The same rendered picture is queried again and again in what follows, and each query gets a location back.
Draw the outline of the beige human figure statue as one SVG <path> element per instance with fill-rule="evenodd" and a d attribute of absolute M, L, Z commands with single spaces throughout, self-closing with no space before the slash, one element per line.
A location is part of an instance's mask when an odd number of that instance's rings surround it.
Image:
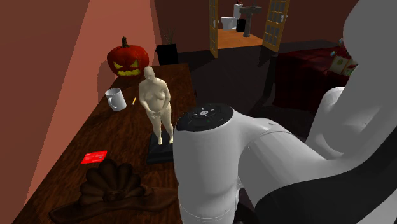
<path fill-rule="evenodd" d="M 144 80 L 139 84 L 139 102 L 150 119 L 158 145 L 162 144 L 162 125 L 169 134 L 169 143 L 174 141 L 170 101 L 171 94 L 166 82 L 155 76 L 151 66 L 145 67 Z"/>

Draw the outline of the black planter with twigs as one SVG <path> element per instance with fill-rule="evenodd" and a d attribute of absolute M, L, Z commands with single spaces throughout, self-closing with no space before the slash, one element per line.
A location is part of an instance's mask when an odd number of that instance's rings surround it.
<path fill-rule="evenodd" d="M 178 51 L 176 44 L 173 43 L 175 30 L 169 29 L 167 32 L 163 32 L 166 44 L 158 45 L 155 49 L 158 56 L 158 62 L 160 66 L 178 64 Z"/>

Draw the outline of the dark wooden table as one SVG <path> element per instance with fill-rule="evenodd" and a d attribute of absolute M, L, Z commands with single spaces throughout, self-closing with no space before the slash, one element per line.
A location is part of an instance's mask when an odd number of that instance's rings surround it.
<path fill-rule="evenodd" d="M 163 79 L 171 93 L 172 124 L 195 106 L 188 64 L 154 66 L 158 78 Z M 80 165 L 86 153 L 107 150 L 106 158 L 117 164 L 133 166 L 142 183 L 148 186 L 178 188 L 172 162 L 146 165 L 150 135 L 153 131 L 146 111 L 140 105 L 138 84 L 143 80 L 117 78 L 111 88 L 120 88 L 128 106 L 113 111 L 104 96 L 86 122 L 74 136 L 32 197 L 12 224 L 53 224 L 48 213 L 57 207 L 75 202 L 79 187 L 86 180 L 87 169 L 98 163 Z M 101 214 L 81 224 L 182 224 L 179 203 L 174 202 L 160 212 L 119 210 Z"/>

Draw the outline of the white mug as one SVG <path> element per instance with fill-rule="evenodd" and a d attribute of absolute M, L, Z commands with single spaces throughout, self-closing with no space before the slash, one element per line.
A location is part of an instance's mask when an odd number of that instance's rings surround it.
<path fill-rule="evenodd" d="M 127 107 L 120 88 L 111 88 L 105 92 L 108 104 L 113 111 L 121 111 Z"/>

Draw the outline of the yellow glazed door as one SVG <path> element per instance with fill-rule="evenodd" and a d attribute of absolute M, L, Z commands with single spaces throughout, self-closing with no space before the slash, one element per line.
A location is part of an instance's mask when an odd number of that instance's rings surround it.
<path fill-rule="evenodd" d="M 209 50 L 218 58 L 218 0 L 209 0 Z"/>
<path fill-rule="evenodd" d="M 270 0 L 262 45 L 273 52 L 279 51 L 290 0 Z"/>

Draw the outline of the orange carved pumpkin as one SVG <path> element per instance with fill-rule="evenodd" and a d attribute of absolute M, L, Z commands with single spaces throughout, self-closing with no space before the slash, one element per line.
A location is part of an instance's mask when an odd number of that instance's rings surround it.
<path fill-rule="evenodd" d="M 133 77 L 143 74 L 144 68 L 149 66 L 149 56 L 143 47 L 128 44 L 124 36 L 122 45 L 107 54 L 107 62 L 117 76 Z"/>

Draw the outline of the white toilet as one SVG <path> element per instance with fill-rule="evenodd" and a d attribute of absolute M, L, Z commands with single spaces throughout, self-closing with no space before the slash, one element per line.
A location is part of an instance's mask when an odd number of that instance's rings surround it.
<path fill-rule="evenodd" d="M 223 30 L 233 30 L 237 27 L 237 20 L 236 17 L 221 17 L 222 29 Z"/>

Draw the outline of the dark red bed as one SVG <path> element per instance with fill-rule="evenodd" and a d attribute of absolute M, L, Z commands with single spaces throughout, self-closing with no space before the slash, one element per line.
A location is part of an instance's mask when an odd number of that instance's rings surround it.
<path fill-rule="evenodd" d="M 335 87 L 344 87 L 347 76 L 329 70 L 332 51 L 338 47 L 280 53 L 275 69 L 273 105 L 315 113 L 323 95 Z"/>

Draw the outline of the red card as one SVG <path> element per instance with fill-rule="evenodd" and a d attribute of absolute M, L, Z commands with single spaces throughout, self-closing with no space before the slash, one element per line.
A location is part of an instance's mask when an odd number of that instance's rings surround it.
<path fill-rule="evenodd" d="M 95 151 L 86 153 L 81 161 L 81 164 L 91 164 L 102 162 L 106 157 L 107 151 Z"/>

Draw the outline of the brown carved wooden turkey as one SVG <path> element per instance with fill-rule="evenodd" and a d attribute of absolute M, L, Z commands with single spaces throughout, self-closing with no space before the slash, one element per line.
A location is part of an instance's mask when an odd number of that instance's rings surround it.
<path fill-rule="evenodd" d="M 56 224 L 77 224 L 100 214 L 117 210 L 157 212 L 178 199 L 172 188 L 151 187 L 141 183 L 129 163 L 117 165 L 105 159 L 97 168 L 89 168 L 86 181 L 80 185 L 81 195 L 76 202 L 49 212 Z"/>

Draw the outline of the colourful patterned box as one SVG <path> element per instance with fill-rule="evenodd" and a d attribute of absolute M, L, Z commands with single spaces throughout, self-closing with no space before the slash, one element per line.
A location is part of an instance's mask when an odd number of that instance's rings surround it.
<path fill-rule="evenodd" d="M 342 38 L 338 41 L 338 48 L 330 53 L 330 57 L 333 60 L 329 70 L 336 74 L 350 76 L 358 66 L 348 53 Z"/>

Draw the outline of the grey pedestal sink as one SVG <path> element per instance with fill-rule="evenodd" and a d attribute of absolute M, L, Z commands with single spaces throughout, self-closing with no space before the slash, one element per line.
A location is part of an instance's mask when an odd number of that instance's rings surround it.
<path fill-rule="evenodd" d="M 246 24 L 245 24 L 245 29 L 243 36 L 244 37 L 250 37 L 250 30 L 251 30 L 251 19 L 254 13 L 260 13 L 262 10 L 262 7 L 260 6 L 247 6 L 247 7 L 241 7 L 239 9 L 239 12 L 241 14 L 245 14 L 246 16 Z"/>

